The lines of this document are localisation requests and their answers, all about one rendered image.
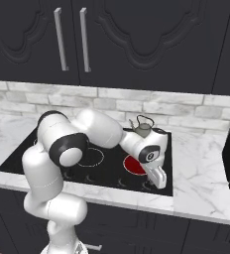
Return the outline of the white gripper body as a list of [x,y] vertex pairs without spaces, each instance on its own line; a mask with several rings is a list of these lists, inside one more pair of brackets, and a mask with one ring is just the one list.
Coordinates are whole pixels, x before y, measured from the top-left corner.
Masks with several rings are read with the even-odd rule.
[[148,175],[148,178],[157,189],[162,190],[166,187],[167,174],[160,166],[157,166],[156,168],[146,167],[145,171]]

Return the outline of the black glass hob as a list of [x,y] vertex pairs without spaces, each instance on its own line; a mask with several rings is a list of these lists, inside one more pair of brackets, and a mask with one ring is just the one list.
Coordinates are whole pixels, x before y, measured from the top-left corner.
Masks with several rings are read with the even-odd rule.
[[[172,133],[169,133],[163,170],[167,174],[166,187],[159,190],[155,186],[154,189],[149,190],[145,187],[145,181],[148,180],[146,173],[120,146],[104,149],[93,144],[89,144],[87,155],[78,164],[71,168],[60,169],[62,176],[64,172],[72,174],[71,180],[66,180],[63,177],[66,182],[89,185],[85,182],[85,177],[90,176],[95,180],[93,186],[172,196]],[[119,179],[125,183],[125,188],[118,186]]]

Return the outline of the grey kettle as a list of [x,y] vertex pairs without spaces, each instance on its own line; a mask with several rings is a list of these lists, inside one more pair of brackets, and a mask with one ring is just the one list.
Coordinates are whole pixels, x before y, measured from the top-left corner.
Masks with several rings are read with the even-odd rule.
[[[140,117],[145,118],[147,120],[150,120],[152,122],[152,124],[149,124],[147,122],[141,122]],[[134,126],[134,123],[133,123],[132,120],[129,120],[132,130],[135,133],[137,133],[138,135],[140,135],[141,137],[146,138],[151,133],[151,130],[155,125],[154,120],[152,118],[144,116],[144,115],[138,115],[136,117],[136,119],[137,119],[137,122],[138,122],[137,127]]]

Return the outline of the dark lower cupboard front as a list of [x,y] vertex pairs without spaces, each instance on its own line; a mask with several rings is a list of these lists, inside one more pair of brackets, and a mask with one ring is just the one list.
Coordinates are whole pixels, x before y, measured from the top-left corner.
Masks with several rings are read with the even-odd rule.
[[230,254],[230,225],[191,220],[181,254]]
[[24,209],[25,196],[24,191],[0,189],[0,215],[17,254],[40,254],[49,243],[48,222]]
[[89,203],[76,232],[102,246],[90,254],[181,254],[187,227],[186,218]]

